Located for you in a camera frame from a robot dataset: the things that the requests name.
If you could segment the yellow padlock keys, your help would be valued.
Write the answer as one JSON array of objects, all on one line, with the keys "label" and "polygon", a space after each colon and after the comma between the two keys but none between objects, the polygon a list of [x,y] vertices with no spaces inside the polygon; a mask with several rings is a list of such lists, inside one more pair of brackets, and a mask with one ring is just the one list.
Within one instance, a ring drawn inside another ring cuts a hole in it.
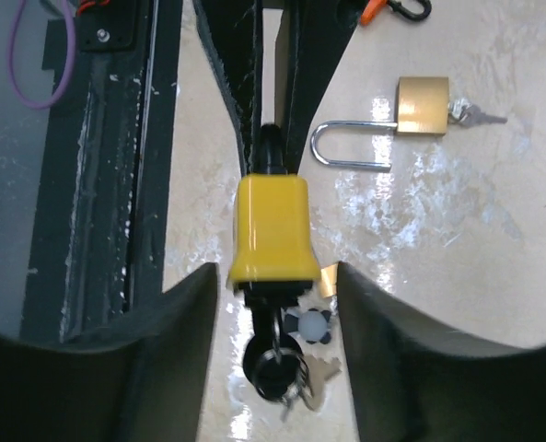
[{"label": "yellow padlock keys", "polygon": [[285,407],[285,420],[297,400],[318,411],[326,398],[326,384],[339,375],[341,361],[305,355],[295,339],[282,330],[281,312],[252,312],[254,335],[246,346],[243,370],[266,401]]}]

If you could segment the yellow padlock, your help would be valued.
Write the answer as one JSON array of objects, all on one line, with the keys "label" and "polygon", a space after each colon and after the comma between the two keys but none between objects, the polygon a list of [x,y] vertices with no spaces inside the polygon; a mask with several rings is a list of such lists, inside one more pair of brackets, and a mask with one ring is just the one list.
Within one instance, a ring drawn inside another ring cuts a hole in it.
[{"label": "yellow padlock", "polygon": [[256,334],[272,335],[283,308],[320,279],[311,243],[308,184],[285,165],[281,129],[261,128],[251,173],[234,202],[234,252],[227,286],[244,296]]}]

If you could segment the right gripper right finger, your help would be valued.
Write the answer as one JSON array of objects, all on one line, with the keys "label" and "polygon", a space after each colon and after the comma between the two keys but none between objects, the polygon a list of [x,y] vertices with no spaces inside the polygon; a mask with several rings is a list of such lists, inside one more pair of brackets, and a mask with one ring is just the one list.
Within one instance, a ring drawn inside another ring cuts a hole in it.
[{"label": "right gripper right finger", "polygon": [[546,441],[546,344],[451,327],[346,262],[336,290],[361,440]]}]

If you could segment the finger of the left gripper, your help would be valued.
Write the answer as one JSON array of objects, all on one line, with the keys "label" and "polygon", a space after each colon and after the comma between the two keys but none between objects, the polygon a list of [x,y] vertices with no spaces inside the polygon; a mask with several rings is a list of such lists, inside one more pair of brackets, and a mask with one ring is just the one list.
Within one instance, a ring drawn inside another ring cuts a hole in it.
[{"label": "finger of the left gripper", "polygon": [[198,0],[196,27],[235,132],[240,173],[253,171],[261,130],[262,2]]},{"label": "finger of the left gripper", "polygon": [[366,1],[286,1],[281,15],[281,132],[287,170],[299,170],[309,128]]}]

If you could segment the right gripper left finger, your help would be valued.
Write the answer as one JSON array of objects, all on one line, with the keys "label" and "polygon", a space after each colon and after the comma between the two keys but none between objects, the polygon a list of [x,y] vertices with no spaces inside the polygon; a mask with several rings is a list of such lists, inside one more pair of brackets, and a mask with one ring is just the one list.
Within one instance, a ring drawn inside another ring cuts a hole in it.
[{"label": "right gripper left finger", "polygon": [[0,441],[193,441],[218,290],[206,263],[67,343],[0,334]]}]

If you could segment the orange padlock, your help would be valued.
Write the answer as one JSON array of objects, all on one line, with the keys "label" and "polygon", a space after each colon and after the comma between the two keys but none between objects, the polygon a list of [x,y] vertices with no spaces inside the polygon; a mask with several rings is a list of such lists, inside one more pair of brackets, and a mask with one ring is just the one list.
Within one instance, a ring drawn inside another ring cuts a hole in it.
[{"label": "orange padlock", "polygon": [[432,2],[430,0],[417,0],[416,3],[422,8],[421,12],[411,11],[401,1],[369,0],[359,18],[359,24],[361,26],[369,25],[385,7],[409,22],[425,21],[432,13]]}]

